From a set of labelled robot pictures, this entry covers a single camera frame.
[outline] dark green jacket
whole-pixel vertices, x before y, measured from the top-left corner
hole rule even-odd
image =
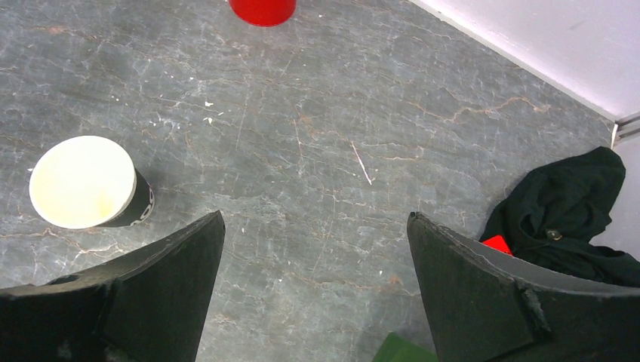
[[[502,235],[514,256],[533,264],[592,281],[640,287],[640,262],[589,244],[611,222],[609,211],[625,172],[620,157],[605,147],[538,167],[498,204],[480,240]]]

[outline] marble floor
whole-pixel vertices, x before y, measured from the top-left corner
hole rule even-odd
[[[43,284],[222,210],[198,361],[370,361],[433,349],[413,210],[476,237],[523,173],[609,124],[392,0],[300,0],[263,29],[222,0],[0,2],[0,287]],[[156,193],[123,229],[59,229],[29,171],[78,135],[123,145]]]

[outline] paper cup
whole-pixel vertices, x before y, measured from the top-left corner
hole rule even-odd
[[[67,229],[129,226],[153,209],[153,192],[129,154],[102,137],[57,144],[40,158],[29,181],[35,210]]]

